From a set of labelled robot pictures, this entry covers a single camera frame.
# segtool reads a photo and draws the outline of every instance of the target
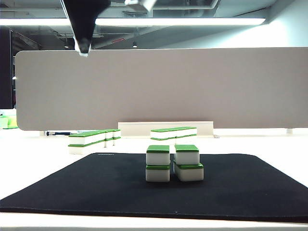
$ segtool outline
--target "fluorescent light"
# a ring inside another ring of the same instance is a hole
[[[219,26],[259,25],[265,18],[98,18],[100,26]],[[69,26],[66,18],[0,19],[0,26]]]
[[[0,19],[0,26],[69,26],[67,18],[12,18]]]
[[[100,26],[219,26],[259,25],[265,18],[98,18]]]

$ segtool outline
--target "row of mahjong tiles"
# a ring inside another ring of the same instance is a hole
[[[157,144],[193,143],[197,136],[196,127],[177,127],[153,129],[150,133],[151,140]]]
[[[110,146],[115,146],[121,138],[121,130],[105,129],[87,131],[69,136],[70,154],[96,153]]]
[[[170,163],[168,145],[150,145],[146,152],[146,181],[169,182],[170,166],[180,181],[198,181],[204,178],[204,166],[200,163],[195,145],[175,145],[176,154]]]
[[[69,144],[89,144],[110,138],[121,137],[120,129],[104,129],[95,131],[86,131],[82,133],[72,134],[69,137]]]

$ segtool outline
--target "black mouse pad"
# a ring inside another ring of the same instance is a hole
[[[308,222],[308,188],[253,155],[202,154],[204,181],[145,181],[145,154],[91,154],[0,201],[2,212]]]

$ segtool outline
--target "green object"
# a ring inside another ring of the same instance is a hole
[[[5,116],[0,116],[0,128],[8,128],[9,119]]]
[[[8,128],[17,128],[17,117],[14,115],[7,116],[8,118]]]
[[[196,135],[197,135],[197,134],[186,135],[186,136],[177,136],[176,138],[183,138],[183,137],[196,136]]]
[[[3,129],[14,129],[14,128],[18,128],[18,127],[7,127],[7,128],[3,128]]]
[[[147,165],[146,169],[148,170],[169,170],[170,165]]]
[[[177,153],[197,153],[199,149],[193,144],[176,144],[175,150]]]
[[[86,131],[86,132],[82,132],[82,133],[72,134],[72,135],[69,135],[68,137],[88,137],[88,136],[94,136],[94,135],[102,134],[102,133],[105,133],[105,132],[106,131],[104,131],[104,130]]]
[[[196,129],[196,127],[161,128],[161,129],[153,129],[151,131],[154,131],[154,132],[167,132],[167,131],[179,131],[179,130],[188,130],[188,129]]]
[[[96,143],[100,143],[100,142],[104,142],[105,140],[102,141],[96,141],[93,143],[88,143],[88,144],[70,144],[68,145],[69,147],[76,147],[76,148],[84,148],[84,147],[88,147],[90,145],[96,144]]]
[[[167,141],[170,139],[175,139],[175,137],[170,137],[170,138],[163,138],[163,139],[159,139],[159,138],[151,138],[151,140],[155,140],[155,141]]]
[[[169,145],[150,145],[146,153],[169,153]]]
[[[204,168],[203,164],[199,163],[198,165],[177,165],[179,169],[199,169],[199,168]]]

